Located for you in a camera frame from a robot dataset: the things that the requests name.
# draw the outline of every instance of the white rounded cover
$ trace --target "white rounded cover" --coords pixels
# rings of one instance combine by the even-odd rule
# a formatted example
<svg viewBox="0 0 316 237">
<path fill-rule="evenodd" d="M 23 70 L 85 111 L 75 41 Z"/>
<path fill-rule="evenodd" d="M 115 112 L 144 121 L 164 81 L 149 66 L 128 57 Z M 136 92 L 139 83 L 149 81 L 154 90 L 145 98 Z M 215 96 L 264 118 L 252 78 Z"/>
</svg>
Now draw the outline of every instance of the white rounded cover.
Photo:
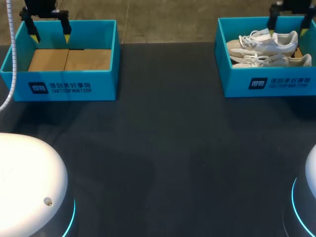
<svg viewBox="0 0 316 237">
<path fill-rule="evenodd" d="M 67 184 L 65 164 L 51 146 L 0 133 L 0 237 L 28 237 L 41 229 L 60 207 Z"/>
<path fill-rule="evenodd" d="M 308 186 L 316 198 L 316 145 L 307 156 L 305 173 Z"/>
</svg>

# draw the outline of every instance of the teal box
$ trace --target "teal box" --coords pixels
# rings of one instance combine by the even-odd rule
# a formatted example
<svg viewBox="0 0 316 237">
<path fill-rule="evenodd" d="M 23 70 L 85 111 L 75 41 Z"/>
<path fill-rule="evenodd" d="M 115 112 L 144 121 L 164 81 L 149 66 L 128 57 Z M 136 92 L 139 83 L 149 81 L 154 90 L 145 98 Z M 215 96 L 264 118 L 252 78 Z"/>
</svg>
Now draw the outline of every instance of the teal box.
<svg viewBox="0 0 316 237">
<path fill-rule="evenodd" d="M 219 18 L 215 57 L 225 97 L 316 95 L 316 25 L 299 39 L 302 54 L 312 56 L 312 67 L 232 68 L 226 42 L 267 28 L 268 17 Z M 276 33 L 299 32 L 302 16 L 281 16 Z"/>
<path fill-rule="evenodd" d="M 70 21 L 67 44 L 60 21 L 34 22 L 41 41 L 35 43 L 24 22 L 16 33 L 18 59 L 15 101 L 115 100 L 119 77 L 119 35 L 115 20 Z M 109 70 L 28 72 L 36 49 L 111 49 Z M 1 67 L 8 88 L 12 81 L 12 49 Z"/>
</svg>

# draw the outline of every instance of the glowing blue ring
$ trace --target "glowing blue ring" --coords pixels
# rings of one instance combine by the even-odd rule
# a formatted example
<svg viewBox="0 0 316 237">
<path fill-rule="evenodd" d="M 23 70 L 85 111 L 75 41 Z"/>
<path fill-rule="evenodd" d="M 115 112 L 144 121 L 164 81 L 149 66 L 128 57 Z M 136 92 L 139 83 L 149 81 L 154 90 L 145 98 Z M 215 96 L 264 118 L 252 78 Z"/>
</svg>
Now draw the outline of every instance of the glowing blue ring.
<svg viewBox="0 0 316 237">
<path fill-rule="evenodd" d="M 293 187 L 292 187 L 292 205 L 293 205 L 293 209 L 294 209 L 294 212 L 295 212 L 295 214 L 296 214 L 297 219 L 300 221 L 300 223 L 302 224 L 302 226 L 304 227 L 304 229 L 305 229 L 312 237 L 315 237 L 315 236 L 312 234 L 312 232 L 310 232 L 310 230 L 307 229 L 307 227 L 304 225 L 304 223 L 303 223 L 303 221 L 301 220 L 301 218 L 298 216 L 298 213 L 297 213 L 296 208 L 295 208 L 295 205 L 294 205 L 293 193 L 294 193 L 294 185 L 295 185 L 296 179 L 294 180 Z"/>
<path fill-rule="evenodd" d="M 68 228 L 66 229 L 66 232 L 63 234 L 62 237 L 65 237 L 66 234 L 68 234 L 68 232 L 69 232 L 69 230 L 70 230 L 70 227 L 71 227 L 71 225 L 73 224 L 73 221 L 74 221 L 74 218 L 75 218 L 75 211 L 76 211 L 76 201 L 74 200 L 74 212 L 73 212 L 73 216 L 72 216 L 72 218 L 71 218 L 71 221 L 70 221 L 70 223 L 69 223 Z"/>
</svg>

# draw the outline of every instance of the logo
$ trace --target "logo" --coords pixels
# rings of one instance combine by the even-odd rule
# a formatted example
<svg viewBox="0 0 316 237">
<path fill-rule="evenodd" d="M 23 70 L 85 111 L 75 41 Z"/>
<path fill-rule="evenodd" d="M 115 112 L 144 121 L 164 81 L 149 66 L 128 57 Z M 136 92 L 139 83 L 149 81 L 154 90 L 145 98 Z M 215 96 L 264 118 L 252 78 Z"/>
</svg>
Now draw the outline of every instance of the logo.
<svg viewBox="0 0 316 237">
<path fill-rule="evenodd" d="M 263 89 L 266 86 L 268 78 L 253 78 L 251 79 L 249 89 Z"/>
<path fill-rule="evenodd" d="M 48 90 L 44 82 L 29 82 L 29 86 L 33 94 L 48 94 Z"/>
</svg>

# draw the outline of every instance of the dark gray surface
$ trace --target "dark gray surface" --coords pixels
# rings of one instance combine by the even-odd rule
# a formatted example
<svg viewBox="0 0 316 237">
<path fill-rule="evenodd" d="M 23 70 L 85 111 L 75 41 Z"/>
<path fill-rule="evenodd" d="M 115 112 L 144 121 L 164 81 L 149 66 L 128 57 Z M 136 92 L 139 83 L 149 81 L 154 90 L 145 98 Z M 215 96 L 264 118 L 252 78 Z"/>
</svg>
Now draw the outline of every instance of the dark gray surface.
<svg viewBox="0 0 316 237">
<path fill-rule="evenodd" d="M 12 103 L 0 131 L 61 155 L 80 237 L 277 237 L 315 120 L 314 97 L 224 98 L 212 43 L 124 44 L 115 102 Z"/>
</svg>

